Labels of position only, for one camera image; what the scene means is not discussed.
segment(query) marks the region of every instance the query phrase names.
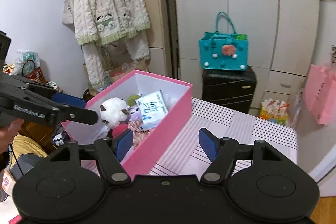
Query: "white wall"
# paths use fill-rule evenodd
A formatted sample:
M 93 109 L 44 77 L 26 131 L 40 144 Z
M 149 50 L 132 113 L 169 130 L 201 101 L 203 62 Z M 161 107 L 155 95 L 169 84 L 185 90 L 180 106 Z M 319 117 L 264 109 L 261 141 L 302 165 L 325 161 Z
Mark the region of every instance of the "white wall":
M 12 39 L 6 62 L 14 62 L 18 48 L 38 52 L 47 80 L 81 97 L 84 58 L 74 31 L 62 24 L 63 7 L 64 0 L 0 0 L 0 30 Z
M 336 45 L 336 1 L 320 0 L 319 27 L 312 63 L 323 65 L 330 60 L 330 49 Z M 315 180 L 320 180 L 336 163 L 336 122 L 318 125 L 303 107 L 298 121 L 298 165 Z M 333 195 L 323 183 L 321 196 Z

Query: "open box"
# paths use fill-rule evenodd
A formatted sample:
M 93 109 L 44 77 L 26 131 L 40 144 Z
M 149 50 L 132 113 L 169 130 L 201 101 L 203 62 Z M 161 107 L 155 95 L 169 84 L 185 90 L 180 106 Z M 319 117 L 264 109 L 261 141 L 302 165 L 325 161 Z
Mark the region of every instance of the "open box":
M 172 143 L 191 115 L 192 85 L 180 80 L 133 70 L 87 102 L 86 108 L 100 114 L 100 104 L 113 97 L 126 100 L 132 94 L 150 94 L 162 90 L 164 96 L 174 101 L 168 114 L 147 137 L 122 162 L 128 175 L 147 175 L 154 164 Z M 98 122 L 90 126 L 77 122 L 63 123 L 68 135 L 78 144 L 92 144 L 107 135 L 106 125 Z

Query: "pink shopping bag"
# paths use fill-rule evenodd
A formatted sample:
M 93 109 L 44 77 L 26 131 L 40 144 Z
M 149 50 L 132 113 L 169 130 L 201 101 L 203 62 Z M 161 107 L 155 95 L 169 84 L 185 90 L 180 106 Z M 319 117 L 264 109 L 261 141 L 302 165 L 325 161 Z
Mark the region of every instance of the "pink shopping bag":
M 335 115 L 336 81 L 322 67 L 311 65 L 303 99 L 318 124 L 329 124 Z

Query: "table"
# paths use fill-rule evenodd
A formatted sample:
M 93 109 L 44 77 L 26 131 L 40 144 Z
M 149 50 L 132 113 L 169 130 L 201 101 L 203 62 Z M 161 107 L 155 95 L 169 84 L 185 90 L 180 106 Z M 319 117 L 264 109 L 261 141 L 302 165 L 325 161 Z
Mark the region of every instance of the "table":
M 196 174 L 200 179 L 211 163 L 198 142 L 198 132 L 203 127 L 218 138 L 230 137 L 240 144 L 263 139 L 297 163 L 297 136 L 293 129 L 192 98 L 190 119 L 149 175 Z M 234 173 L 250 165 L 250 160 L 238 160 Z

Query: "black cable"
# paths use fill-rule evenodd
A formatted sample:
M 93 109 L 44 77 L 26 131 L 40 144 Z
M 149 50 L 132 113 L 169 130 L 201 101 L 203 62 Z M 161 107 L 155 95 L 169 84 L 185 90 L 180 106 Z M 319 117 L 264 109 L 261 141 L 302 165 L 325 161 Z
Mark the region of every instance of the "black cable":
M 16 160 L 17 166 L 19 167 L 20 172 L 21 172 L 21 174 L 22 174 L 22 176 L 23 176 L 24 174 L 23 174 L 22 169 L 21 169 L 21 166 L 20 166 L 19 162 L 17 161 L 17 158 L 16 158 L 16 156 L 15 156 L 15 154 L 14 154 L 14 150 L 13 150 L 12 144 L 10 143 L 9 145 L 10 145 L 10 149 L 11 149 L 11 151 L 12 151 L 12 153 L 13 153 L 14 159 Z

